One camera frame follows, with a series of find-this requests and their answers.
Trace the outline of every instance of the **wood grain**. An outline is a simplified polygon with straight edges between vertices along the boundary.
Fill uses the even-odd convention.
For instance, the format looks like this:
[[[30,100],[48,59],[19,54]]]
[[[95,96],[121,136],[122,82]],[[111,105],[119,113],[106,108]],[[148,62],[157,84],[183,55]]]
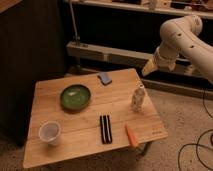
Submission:
[[[36,84],[24,167],[54,163],[85,155],[129,146],[125,132],[127,124],[139,143],[167,137],[163,123],[147,92],[141,113],[131,110],[131,98],[140,79],[134,69],[108,72],[112,83],[103,86],[97,74],[74,76]],[[79,113],[69,114],[60,106],[60,93],[71,84],[83,84],[92,94],[89,106]],[[109,114],[113,143],[103,145],[99,116]],[[39,127],[55,120],[62,127],[62,141],[58,147],[48,147],[38,138]]]
[[[0,0],[0,13],[6,11],[8,8],[16,5],[22,0]]]

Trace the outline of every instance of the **speckled floor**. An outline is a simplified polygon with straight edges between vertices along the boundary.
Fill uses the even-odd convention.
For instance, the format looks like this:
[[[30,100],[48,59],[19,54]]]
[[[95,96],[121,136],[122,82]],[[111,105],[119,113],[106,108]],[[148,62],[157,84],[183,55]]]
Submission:
[[[208,129],[213,129],[213,119],[208,116],[202,99],[182,96],[152,89],[147,89],[158,110],[169,137],[152,143],[146,156],[131,148],[119,149],[102,154],[86,156],[53,164],[49,167],[28,169],[63,170],[63,171],[176,171],[178,170],[178,151],[187,143],[196,143],[199,136]],[[209,112],[213,114],[213,101],[205,101]],[[210,145],[207,133],[201,144]],[[196,156],[195,146],[187,146],[180,156],[182,171],[206,171]],[[199,149],[200,158],[213,168],[213,152]],[[22,162],[24,147],[0,138],[0,170],[24,170]]]

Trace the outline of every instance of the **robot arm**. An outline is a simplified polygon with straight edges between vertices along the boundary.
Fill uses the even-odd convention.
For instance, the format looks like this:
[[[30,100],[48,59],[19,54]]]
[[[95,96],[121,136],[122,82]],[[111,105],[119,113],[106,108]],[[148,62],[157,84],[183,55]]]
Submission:
[[[179,54],[186,57],[213,84],[213,47],[197,36],[202,30],[202,21],[196,15],[172,19],[162,24],[162,43],[142,70],[148,75],[159,67],[175,68]]]

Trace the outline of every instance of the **black cable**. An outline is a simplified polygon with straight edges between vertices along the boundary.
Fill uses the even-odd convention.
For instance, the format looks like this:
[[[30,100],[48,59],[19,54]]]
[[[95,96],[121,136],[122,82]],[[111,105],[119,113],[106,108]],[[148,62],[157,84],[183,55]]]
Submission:
[[[213,115],[210,114],[209,110],[206,107],[206,104],[205,104],[205,95],[206,95],[206,89],[204,89],[204,91],[203,91],[203,106],[204,106],[204,108],[206,110],[206,113],[213,119]]]
[[[200,135],[200,137],[198,138],[198,140],[197,140],[197,144],[199,144],[201,138],[202,138],[205,134],[207,134],[207,133],[209,133],[209,132],[213,132],[213,129],[209,129],[209,130],[205,131],[204,133],[202,133],[202,134]],[[197,155],[197,158],[198,158],[199,162],[200,162],[205,168],[207,168],[207,169],[209,169],[209,170],[213,170],[213,168],[210,168],[209,166],[207,166],[207,165],[200,159],[200,156],[199,156],[199,154],[198,154],[198,145],[196,146],[196,155]]]
[[[185,147],[187,147],[187,146],[195,146],[195,147],[196,147],[196,155],[197,155],[197,157],[198,157],[199,162],[200,162],[205,168],[207,168],[207,169],[209,169],[209,170],[213,170],[213,168],[210,168],[209,166],[207,166],[207,165],[201,160],[201,158],[200,158],[200,156],[199,156],[199,153],[198,153],[198,147],[202,147],[202,148],[208,149],[208,150],[210,150],[210,151],[213,152],[213,149],[212,149],[212,148],[210,148],[210,147],[208,147],[208,146],[206,146],[206,145],[203,145],[203,144],[199,144],[201,138],[202,138],[205,134],[207,134],[207,133],[209,133],[209,132],[213,132],[213,129],[209,129],[209,130],[205,131],[204,133],[202,133],[202,134],[200,135],[200,137],[198,138],[197,143],[189,143],[189,144],[185,144],[185,145],[183,145],[183,146],[181,147],[181,149],[180,149],[179,152],[178,152],[178,169],[179,169],[180,171],[181,171],[181,166],[180,166],[180,156],[181,156],[181,152],[182,152],[182,150],[183,150]]]
[[[208,149],[208,150],[212,150],[213,151],[213,149],[211,149],[210,147],[208,147],[208,146],[205,146],[205,145],[202,145],[202,144],[197,144],[197,143],[189,143],[189,144],[185,144],[185,145],[183,145],[182,147],[181,147],[181,149],[179,150],[179,152],[178,152],[178,169],[181,171],[181,167],[180,167],[180,156],[181,156],[181,152],[182,152],[182,150],[185,148],[185,147],[187,147],[187,146],[199,146],[199,147],[203,147],[203,148],[206,148],[206,149]]]
[[[205,104],[205,95],[206,95],[206,89],[204,89],[204,92],[203,92],[203,106],[204,106],[204,108],[205,108],[206,113],[209,115],[209,117],[213,119],[213,115],[210,114],[210,112],[208,111],[208,109],[207,109],[207,107],[206,107],[206,104]],[[213,129],[209,129],[209,130],[203,132],[203,133],[200,135],[200,137],[198,138],[197,143],[189,143],[189,144],[185,144],[185,145],[183,145],[183,146],[181,147],[181,149],[180,149],[179,152],[178,152],[178,169],[179,169],[180,171],[181,171],[181,167],[180,167],[180,155],[181,155],[181,152],[182,152],[182,150],[183,150],[185,147],[191,146],[191,145],[196,147],[196,155],[197,155],[197,158],[198,158],[199,162],[200,162],[205,168],[207,168],[207,169],[213,171],[213,168],[210,168],[209,166],[207,166],[207,165],[203,162],[203,160],[201,160],[201,158],[200,158],[200,156],[199,156],[199,153],[198,153],[198,147],[206,148],[206,149],[208,149],[208,150],[213,151],[212,148],[210,148],[210,147],[208,147],[208,146],[205,146],[205,145],[202,145],[202,144],[199,144],[201,138],[202,138],[205,134],[207,134],[207,133],[209,133],[209,132],[213,132]],[[211,143],[211,145],[212,145],[212,147],[213,147],[213,133],[212,133],[211,136],[210,136],[210,143]]]

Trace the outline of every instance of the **green bowl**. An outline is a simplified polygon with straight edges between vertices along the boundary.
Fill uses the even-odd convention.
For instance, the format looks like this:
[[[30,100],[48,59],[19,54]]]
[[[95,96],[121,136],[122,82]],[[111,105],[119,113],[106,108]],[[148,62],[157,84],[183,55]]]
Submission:
[[[91,98],[90,90],[80,84],[71,85],[61,93],[61,105],[69,110],[81,110],[85,108]]]

